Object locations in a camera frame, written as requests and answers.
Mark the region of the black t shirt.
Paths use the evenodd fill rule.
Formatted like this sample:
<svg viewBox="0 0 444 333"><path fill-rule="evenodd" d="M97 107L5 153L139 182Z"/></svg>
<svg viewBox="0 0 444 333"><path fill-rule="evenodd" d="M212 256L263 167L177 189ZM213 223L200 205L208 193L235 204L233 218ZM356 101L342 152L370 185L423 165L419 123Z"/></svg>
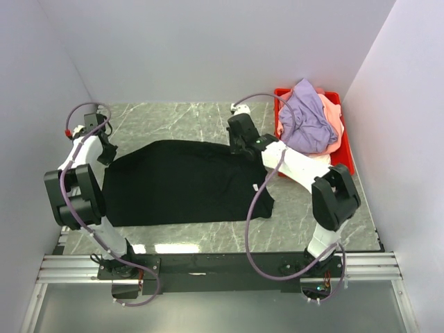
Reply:
<svg viewBox="0 0 444 333"><path fill-rule="evenodd" d="M266 175L226 145L161 140L115 160L102 193L114 227L244 221Z"/></svg>

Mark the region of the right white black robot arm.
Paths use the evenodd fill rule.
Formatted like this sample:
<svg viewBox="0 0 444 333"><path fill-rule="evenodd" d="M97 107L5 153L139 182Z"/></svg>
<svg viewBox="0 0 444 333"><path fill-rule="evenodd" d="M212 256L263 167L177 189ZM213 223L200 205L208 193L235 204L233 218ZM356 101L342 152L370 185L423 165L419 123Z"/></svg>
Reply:
<svg viewBox="0 0 444 333"><path fill-rule="evenodd" d="M314 277L329 268L330 258L339 246L343 224L361 206L361 199L349 169L319 162L289 148L277 137L259 135L248 113L235 112L228 119L230 148L254 162L280 172L302 185L311 194L316 227L306 247L305 270Z"/></svg>

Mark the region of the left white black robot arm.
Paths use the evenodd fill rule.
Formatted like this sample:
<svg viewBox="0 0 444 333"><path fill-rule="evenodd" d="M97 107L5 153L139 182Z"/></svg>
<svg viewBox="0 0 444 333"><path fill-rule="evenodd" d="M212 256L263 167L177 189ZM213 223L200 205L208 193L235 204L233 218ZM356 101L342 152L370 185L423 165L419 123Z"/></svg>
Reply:
<svg viewBox="0 0 444 333"><path fill-rule="evenodd" d="M44 185L58 225L84 234L101 252L90 259L109 274L122 279L139 273L139 262L128 240L121 236L106 216L105 199L93 166L109 165L117 147L106 133L107 117L100 113L84 116L85 124L67 136L73 147L65 162L44 175Z"/></svg>

